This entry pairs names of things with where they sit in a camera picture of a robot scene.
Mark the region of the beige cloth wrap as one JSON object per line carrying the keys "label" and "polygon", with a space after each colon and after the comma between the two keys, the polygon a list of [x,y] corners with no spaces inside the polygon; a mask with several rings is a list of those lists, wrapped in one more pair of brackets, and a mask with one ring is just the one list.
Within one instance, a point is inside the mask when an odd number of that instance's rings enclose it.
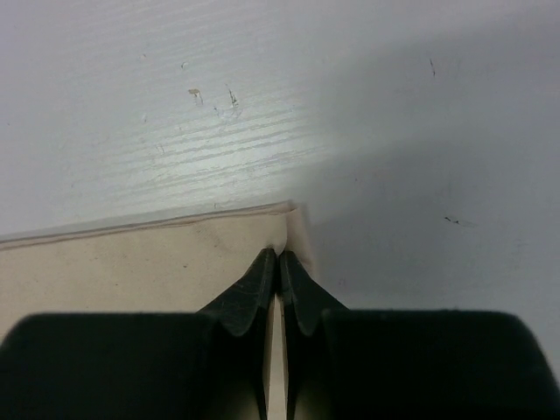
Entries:
{"label": "beige cloth wrap", "polygon": [[[289,203],[17,241],[1,246],[1,345],[42,313],[196,312],[239,280],[264,249],[313,270],[303,211]],[[287,416],[283,315],[269,307],[267,416]]]}

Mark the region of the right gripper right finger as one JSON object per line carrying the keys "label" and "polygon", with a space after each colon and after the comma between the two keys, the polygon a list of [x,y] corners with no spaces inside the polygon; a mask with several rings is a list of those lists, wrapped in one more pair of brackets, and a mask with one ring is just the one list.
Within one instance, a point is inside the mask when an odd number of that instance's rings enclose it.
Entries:
{"label": "right gripper right finger", "polygon": [[290,419],[556,419],[533,333],[499,311],[351,310],[279,259]]}

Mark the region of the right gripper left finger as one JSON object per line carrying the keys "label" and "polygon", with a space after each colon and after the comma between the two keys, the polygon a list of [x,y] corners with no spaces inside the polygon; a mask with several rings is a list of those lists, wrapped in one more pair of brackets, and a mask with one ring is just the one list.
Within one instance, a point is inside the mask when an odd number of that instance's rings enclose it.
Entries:
{"label": "right gripper left finger", "polygon": [[4,419],[264,419],[276,254],[195,312],[42,313],[1,345]]}

